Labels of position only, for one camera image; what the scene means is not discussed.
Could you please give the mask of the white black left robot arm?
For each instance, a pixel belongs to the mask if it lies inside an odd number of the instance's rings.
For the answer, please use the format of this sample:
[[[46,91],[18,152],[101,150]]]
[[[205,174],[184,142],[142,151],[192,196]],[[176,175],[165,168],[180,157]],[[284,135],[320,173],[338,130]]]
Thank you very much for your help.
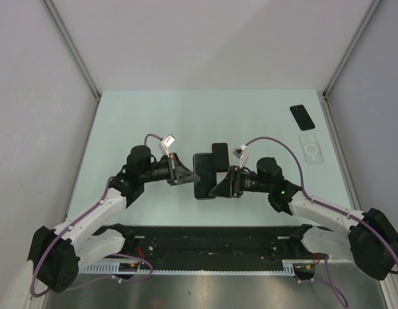
[[[146,145],[131,149],[126,164],[107,180],[101,197],[77,216],[49,229],[39,228],[33,235],[28,260],[33,264],[30,293],[36,281],[48,290],[61,293],[69,288],[79,270],[113,255],[128,257],[135,250],[135,233],[119,223],[103,233],[96,232],[110,218],[126,210],[143,193],[146,183],[166,181],[170,186],[200,181],[176,153],[155,160]]]

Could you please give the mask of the clear magsafe phone case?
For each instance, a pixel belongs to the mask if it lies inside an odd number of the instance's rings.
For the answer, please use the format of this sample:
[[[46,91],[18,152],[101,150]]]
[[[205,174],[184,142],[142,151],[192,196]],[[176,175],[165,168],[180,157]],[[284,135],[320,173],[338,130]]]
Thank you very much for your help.
[[[316,135],[300,135],[299,142],[307,164],[320,165],[325,162]]]

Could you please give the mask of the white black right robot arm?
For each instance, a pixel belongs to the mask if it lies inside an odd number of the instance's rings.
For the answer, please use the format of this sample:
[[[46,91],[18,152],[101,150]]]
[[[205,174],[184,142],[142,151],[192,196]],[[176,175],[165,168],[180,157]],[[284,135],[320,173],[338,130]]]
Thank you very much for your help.
[[[239,198],[246,191],[266,193],[269,205],[277,212],[313,221],[293,234],[290,251],[295,257],[320,253],[346,259],[379,281],[392,273],[393,267],[398,269],[398,232],[381,211],[371,208],[362,212],[319,201],[286,180],[271,157],[259,159],[251,173],[230,166],[209,195]]]

